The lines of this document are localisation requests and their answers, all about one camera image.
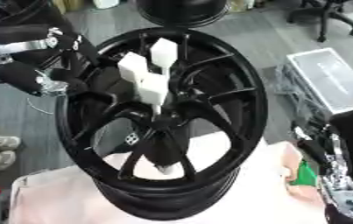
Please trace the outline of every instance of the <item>white box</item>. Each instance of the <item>white box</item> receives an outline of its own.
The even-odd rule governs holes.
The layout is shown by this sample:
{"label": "white box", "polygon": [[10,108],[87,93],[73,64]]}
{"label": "white box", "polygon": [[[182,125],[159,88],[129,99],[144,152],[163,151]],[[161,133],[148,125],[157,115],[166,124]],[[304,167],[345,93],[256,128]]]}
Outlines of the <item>white box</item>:
{"label": "white box", "polygon": [[332,48],[288,55],[277,90],[291,96],[299,117],[331,116],[353,110],[353,69]]}

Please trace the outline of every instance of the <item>metal clamp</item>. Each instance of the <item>metal clamp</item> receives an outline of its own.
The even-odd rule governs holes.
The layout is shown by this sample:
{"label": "metal clamp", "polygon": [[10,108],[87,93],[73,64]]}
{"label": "metal clamp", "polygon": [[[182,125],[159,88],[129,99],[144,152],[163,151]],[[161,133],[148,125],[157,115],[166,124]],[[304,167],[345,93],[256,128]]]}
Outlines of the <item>metal clamp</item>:
{"label": "metal clamp", "polygon": [[42,87],[41,95],[59,96],[66,95],[68,83],[64,81],[51,80],[45,73],[36,70],[39,76],[36,82]]}

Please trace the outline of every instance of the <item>white foam block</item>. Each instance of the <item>white foam block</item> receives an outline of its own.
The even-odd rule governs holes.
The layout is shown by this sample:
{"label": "white foam block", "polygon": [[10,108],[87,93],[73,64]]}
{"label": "white foam block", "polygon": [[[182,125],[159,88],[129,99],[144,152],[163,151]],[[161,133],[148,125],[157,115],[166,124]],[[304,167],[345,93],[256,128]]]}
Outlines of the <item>white foam block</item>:
{"label": "white foam block", "polygon": [[161,74],[147,73],[138,84],[141,102],[161,106],[168,94],[168,79]]}
{"label": "white foam block", "polygon": [[178,59],[178,45],[165,38],[160,38],[150,52],[152,63],[158,67],[170,68]]}
{"label": "white foam block", "polygon": [[146,58],[134,52],[128,52],[117,66],[121,77],[133,83],[139,83],[148,73]]}

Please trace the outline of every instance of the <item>pink cloth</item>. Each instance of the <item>pink cloth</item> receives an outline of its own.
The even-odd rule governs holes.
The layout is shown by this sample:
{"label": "pink cloth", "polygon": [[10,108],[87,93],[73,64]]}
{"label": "pink cloth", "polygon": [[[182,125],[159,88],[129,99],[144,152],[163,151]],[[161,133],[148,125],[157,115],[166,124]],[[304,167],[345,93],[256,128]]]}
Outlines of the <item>pink cloth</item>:
{"label": "pink cloth", "polygon": [[[289,143],[261,143],[223,199],[193,217],[167,223],[326,223],[322,203],[308,198],[317,195],[314,189],[305,194],[307,200],[300,197],[306,192],[296,190],[293,197],[287,191],[286,178],[294,178],[300,159]],[[20,178],[13,192],[10,224],[153,223],[113,206],[75,166]]]}

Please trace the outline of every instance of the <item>chair leg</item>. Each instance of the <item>chair leg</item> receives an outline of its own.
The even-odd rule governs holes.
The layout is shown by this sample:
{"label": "chair leg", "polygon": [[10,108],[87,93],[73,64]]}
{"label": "chair leg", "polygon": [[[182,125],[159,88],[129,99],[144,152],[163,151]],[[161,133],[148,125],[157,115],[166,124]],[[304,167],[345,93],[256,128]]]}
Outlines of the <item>chair leg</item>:
{"label": "chair leg", "polygon": [[353,36],[353,20],[352,19],[346,17],[345,15],[343,15],[337,11],[332,11],[330,13],[330,17],[337,19],[337,20],[340,20],[340,21],[343,21],[345,24],[350,25],[352,27],[352,31],[350,31],[350,35]]}
{"label": "chair leg", "polygon": [[309,9],[301,9],[301,10],[294,10],[289,14],[289,17],[287,19],[288,23],[292,24],[294,23],[294,19],[297,18],[298,16],[320,16],[321,15],[321,9],[319,8],[309,8]]}
{"label": "chair leg", "polygon": [[328,32],[328,16],[330,12],[324,11],[321,14],[321,31],[319,33],[319,38],[317,39],[318,42],[325,42],[326,41],[326,33]]}
{"label": "chair leg", "polygon": [[307,0],[303,0],[303,1],[301,1],[300,7],[301,7],[301,8],[306,8],[306,7],[307,7],[307,4],[308,4]]}

